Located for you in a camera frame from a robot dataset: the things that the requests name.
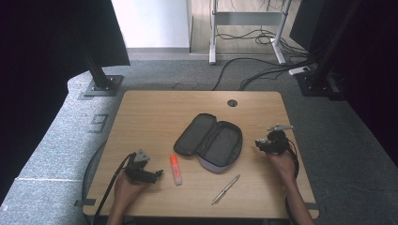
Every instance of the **table hole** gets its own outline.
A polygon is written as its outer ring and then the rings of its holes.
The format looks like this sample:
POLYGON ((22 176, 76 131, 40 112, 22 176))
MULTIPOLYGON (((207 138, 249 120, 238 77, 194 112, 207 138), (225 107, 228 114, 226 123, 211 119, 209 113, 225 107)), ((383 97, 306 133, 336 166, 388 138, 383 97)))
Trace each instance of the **table hole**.
POLYGON ((227 104, 228 104, 230 107, 236 107, 236 106, 237 106, 237 101, 231 99, 231 100, 228 100, 227 104))

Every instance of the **white wall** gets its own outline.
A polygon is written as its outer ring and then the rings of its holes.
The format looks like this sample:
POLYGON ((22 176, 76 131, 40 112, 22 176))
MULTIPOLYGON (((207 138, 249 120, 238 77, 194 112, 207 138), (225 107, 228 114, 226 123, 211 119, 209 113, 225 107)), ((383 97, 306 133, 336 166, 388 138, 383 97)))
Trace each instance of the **white wall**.
POLYGON ((127 48, 189 48, 191 0, 112 0, 127 48))

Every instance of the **pen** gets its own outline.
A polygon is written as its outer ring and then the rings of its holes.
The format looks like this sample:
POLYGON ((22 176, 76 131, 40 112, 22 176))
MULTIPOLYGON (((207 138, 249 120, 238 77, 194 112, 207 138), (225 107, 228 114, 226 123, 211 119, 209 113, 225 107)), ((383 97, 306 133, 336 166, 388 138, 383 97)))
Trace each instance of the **pen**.
POLYGON ((176 160, 176 154, 170 156, 170 161, 172 163, 173 175, 177 186, 182 184, 181 173, 179 172, 178 161, 176 160))
POLYGON ((213 200, 213 202, 211 203, 211 205, 213 205, 214 203, 217 203, 217 202, 221 199, 221 197, 226 193, 226 191, 227 191, 232 185, 234 185, 234 184, 237 182, 237 180, 239 179, 239 177, 240 177, 240 174, 237 175, 234 179, 232 179, 232 181, 229 182, 229 184, 222 190, 222 192, 220 192, 220 194, 217 195, 216 198, 214 198, 214 200, 213 200))

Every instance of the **power strip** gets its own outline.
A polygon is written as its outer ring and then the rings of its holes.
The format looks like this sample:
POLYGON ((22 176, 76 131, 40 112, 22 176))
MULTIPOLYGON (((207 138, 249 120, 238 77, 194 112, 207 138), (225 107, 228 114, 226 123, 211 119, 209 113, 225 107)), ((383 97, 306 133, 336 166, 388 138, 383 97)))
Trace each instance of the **power strip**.
POLYGON ((295 74, 302 73, 302 72, 307 72, 307 71, 310 71, 309 67, 297 67, 297 68, 290 69, 289 70, 289 74, 293 76, 295 74))

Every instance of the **silver pen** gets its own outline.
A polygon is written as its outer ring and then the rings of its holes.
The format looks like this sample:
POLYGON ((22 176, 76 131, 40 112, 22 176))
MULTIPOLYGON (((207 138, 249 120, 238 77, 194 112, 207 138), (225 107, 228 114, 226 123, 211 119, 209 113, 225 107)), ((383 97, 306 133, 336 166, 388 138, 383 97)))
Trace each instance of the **silver pen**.
POLYGON ((216 196, 216 198, 213 200, 213 202, 211 203, 211 205, 213 205, 214 203, 217 203, 217 202, 221 199, 221 197, 226 193, 226 191, 227 191, 232 185, 234 185, 234 184, 237 182, 237 180, 239 179, 239 177, 240 177, 240 174, 237 175, 234 179, 232 179, 232 181, 229 182, 229 184, 222 190, 222 192, 220 192, 220 194, 216 196))

